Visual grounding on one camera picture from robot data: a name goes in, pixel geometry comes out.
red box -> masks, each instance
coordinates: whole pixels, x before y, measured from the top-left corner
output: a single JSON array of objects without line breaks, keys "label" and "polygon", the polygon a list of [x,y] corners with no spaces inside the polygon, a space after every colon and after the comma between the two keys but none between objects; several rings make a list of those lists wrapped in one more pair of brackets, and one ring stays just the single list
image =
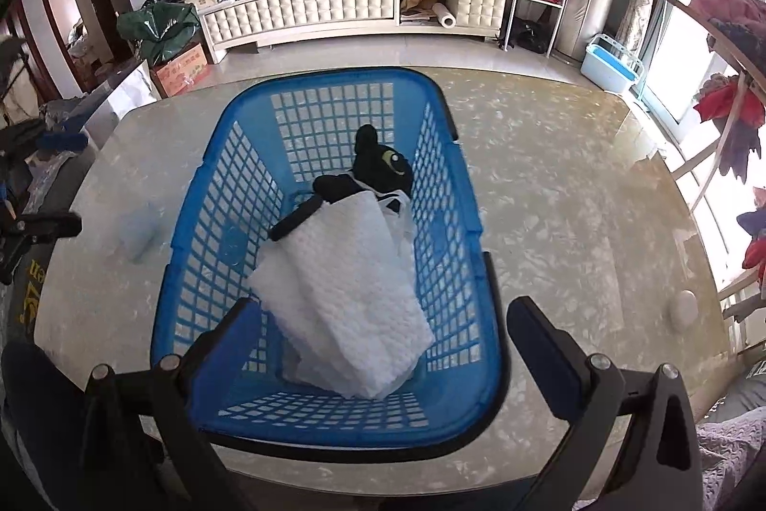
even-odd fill
[{"label": "red box", "polygon": [[159,94],[163,98],[175,96],[194,85],[194,82],[208,70],[208,60],[204,56],[202,44],[193,46],[181,53],[162,68],[154,68],[151,72]]}]

cardboard box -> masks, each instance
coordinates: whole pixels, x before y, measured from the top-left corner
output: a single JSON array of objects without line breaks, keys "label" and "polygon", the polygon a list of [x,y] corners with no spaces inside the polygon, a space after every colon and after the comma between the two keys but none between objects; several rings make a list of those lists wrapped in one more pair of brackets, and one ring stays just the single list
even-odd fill
[{"label": "cardboard box", "polygon": [[185,53],[160,68],[152,68],[150,74],[163,98],[175,96],[188,89],[208,71],[208,60],[202,44],[196,44]]},{"label": "cardboard box", "polygon": [[184,3],[189,3],[190,5],[193,5],[197,8],[197,11],[202,11],[208,9],[208,7],[213,7],[213,5],[216,5],[218,3],[217,0],[186,0]]}]

black plush toy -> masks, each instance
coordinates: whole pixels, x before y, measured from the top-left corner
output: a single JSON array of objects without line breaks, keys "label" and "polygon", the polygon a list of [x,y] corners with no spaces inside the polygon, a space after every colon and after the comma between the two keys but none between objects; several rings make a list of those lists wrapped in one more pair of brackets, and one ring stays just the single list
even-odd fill
[{"label": "black plush toy", "polygon": [[[404,191],[407,196],[412,194],[412,167],[401,152],[391,146],[378,144],[378,131],[374,126],[365,124],[359,127],[354,141],[354,164],[351,175],[319,176],[313,183],[314,195],[303,202],[292,213],[287,215],[271,230],[269,238],[278,241],[290,234],[305,220],[311,217],[323,202],[341,201],[345,197],[364,191],[357,181],[374,189],[384,199],[386,193]],[[398,212],[399,200],[395,198],[388,205]]]}]

white cloth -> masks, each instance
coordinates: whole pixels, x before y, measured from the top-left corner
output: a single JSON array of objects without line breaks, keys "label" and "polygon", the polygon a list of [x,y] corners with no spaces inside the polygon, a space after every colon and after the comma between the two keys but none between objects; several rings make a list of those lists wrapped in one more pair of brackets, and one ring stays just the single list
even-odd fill
[{"label": "white cloth", "polygon": [[346,397],[396,390],[434,342],[371,191],[264,243],[249,284],[298,351],[298,377]]}]

light blue plastic basket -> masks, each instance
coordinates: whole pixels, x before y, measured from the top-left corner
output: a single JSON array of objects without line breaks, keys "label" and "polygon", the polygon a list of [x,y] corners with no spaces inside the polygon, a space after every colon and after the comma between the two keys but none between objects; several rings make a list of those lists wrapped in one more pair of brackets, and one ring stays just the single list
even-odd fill
[{"label": "light blue plastic basket", "polygon": [[282,335],[262,312],[240,377],[217,416],[201,423],[238,446],[243,439],[336,449],[433,451],[441,444],[450,452],[450,441],[467,443],[491,422],[505,394],[494,275],[481,252],[457,133],[438,86],[402,68],[274,79],[229,104],[175,227],[152,364],[184,354],[237,299],[252,296],[245,280],[268,229],[305,199],[317,176],[351,168],[362,124],[377,128],[413,166],[417,295],[437,341],[393,395],[345,400],[282,380]]}]

